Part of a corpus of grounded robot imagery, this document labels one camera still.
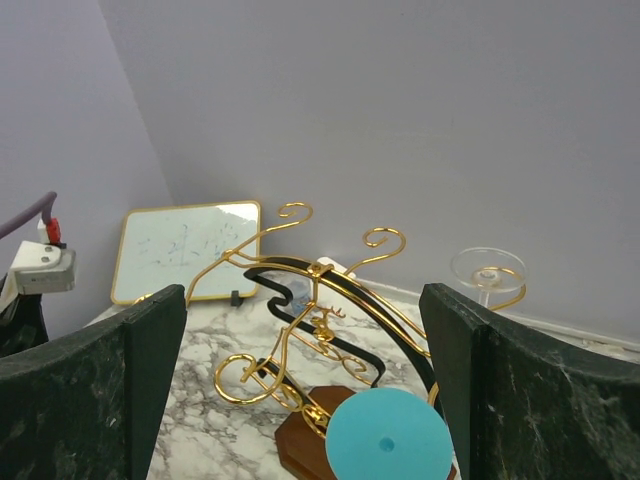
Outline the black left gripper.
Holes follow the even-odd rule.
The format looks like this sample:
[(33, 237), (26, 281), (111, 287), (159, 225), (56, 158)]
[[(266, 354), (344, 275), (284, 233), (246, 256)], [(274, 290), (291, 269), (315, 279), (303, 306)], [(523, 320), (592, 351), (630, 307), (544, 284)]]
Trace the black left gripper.
[(42, 310), (42, 295), (19, 295), (1, 312), (1, 357), (49, 341)]

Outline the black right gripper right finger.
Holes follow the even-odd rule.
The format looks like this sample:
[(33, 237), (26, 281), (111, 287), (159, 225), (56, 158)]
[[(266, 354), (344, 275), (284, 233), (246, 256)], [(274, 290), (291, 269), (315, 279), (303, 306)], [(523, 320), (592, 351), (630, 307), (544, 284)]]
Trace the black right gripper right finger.
[(419, 300), (465, 479), (636, 479), (639, 367), (536, 331), (440, 284)]

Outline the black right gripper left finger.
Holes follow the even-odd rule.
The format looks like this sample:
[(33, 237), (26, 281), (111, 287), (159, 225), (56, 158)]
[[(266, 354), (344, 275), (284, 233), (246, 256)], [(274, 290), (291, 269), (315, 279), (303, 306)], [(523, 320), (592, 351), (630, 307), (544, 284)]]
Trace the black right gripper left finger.
[(1, 361), (4, 479), (147, 476), (186, 326), (169, 285)]

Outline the clear wine glass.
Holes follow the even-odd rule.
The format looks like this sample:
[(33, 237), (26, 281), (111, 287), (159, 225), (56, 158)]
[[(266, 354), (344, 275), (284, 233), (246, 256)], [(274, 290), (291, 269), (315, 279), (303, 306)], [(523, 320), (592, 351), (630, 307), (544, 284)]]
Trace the clear wine glass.
[(462, 285), (478, 292), (478, 303), (489, 310), (507, 309), (526, 296), (527, 267), (511, 252), (467, 248), (451, 259), (450, 269)]

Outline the blue plastic wine glass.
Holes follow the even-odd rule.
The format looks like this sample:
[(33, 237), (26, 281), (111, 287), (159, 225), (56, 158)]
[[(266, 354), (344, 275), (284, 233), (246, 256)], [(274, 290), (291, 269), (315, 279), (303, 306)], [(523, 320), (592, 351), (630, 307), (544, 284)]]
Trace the blue plastic wine glass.
[(342, 402), (325, 439), (338, 479), (446, 479), (453, 443), (426, 400), (396, 388), (374, 388)]

